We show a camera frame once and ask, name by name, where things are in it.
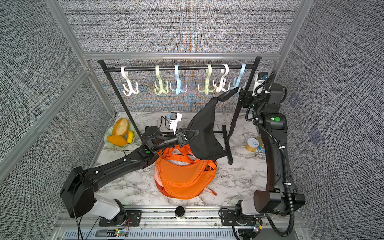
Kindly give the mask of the black sling bag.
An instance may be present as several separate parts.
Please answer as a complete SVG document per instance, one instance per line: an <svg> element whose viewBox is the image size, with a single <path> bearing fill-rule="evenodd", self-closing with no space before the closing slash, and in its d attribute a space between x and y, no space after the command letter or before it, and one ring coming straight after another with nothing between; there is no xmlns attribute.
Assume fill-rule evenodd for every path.
<svg viewBox="0 0 384 240"><path fill-rule="evenodd" d="M211 98L190 121L187 129L199 131L199 134L189 141L191 151L197 159L215 161L228 155L214 134L215 111L218 102L227 101L238 91L239 88L234 88L218 97Z"/></svg>

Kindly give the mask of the orange sling bag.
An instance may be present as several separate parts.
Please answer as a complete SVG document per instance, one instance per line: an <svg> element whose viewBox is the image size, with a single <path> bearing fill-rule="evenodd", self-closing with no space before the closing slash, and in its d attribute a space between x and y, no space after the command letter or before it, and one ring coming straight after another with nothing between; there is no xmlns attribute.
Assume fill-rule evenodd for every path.
<svg viewBox="0 0 384 240"><path fill-rule="evenodd" d="M200 185L205 188L216 176L216 162L194 159L189 145L167 148L158 151L158 155L154 178L164 187Z"/></svg>

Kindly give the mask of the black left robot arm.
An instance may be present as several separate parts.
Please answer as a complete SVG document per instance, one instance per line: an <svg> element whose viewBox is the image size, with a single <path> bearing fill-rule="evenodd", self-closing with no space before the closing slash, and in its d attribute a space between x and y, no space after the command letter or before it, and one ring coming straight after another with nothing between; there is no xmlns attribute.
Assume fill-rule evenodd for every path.
<svg viewBox="0 0 384 240"><path fill-rule="evenodd" d="M72 169L60 191L69 216L77 219L89 213L115 226L124 225L128 214L122 203L100 197L96 192L125 174L149 167L160 157L159 151L187 145L199 133L199 130L181 129L175 135L164 136L158 127L147 127L142 134L142 145L127 156L99 167Z"/></svg>

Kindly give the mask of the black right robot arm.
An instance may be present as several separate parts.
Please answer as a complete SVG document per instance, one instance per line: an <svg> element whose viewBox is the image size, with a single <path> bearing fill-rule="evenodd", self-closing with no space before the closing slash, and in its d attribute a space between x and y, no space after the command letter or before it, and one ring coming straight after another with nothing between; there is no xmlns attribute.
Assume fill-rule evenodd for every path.
<svg viewBox="0 0 384 240"><path fill-rule="evenodd" d="M257 127L265 147L266 190L255 191L250 199L238 201L234 223L250 216L255 217L257 235L261 231L262 217L265 217L279 236L287 237L294 230L295 211L306 203L306 199L298 193L290 169L288 121L280 112L288 90L275 83L276 75L277 72L273 71L269 77L262 76L263 83L259 86L262 92L253 90L253 100L245 115L246 121Z"/></svg>

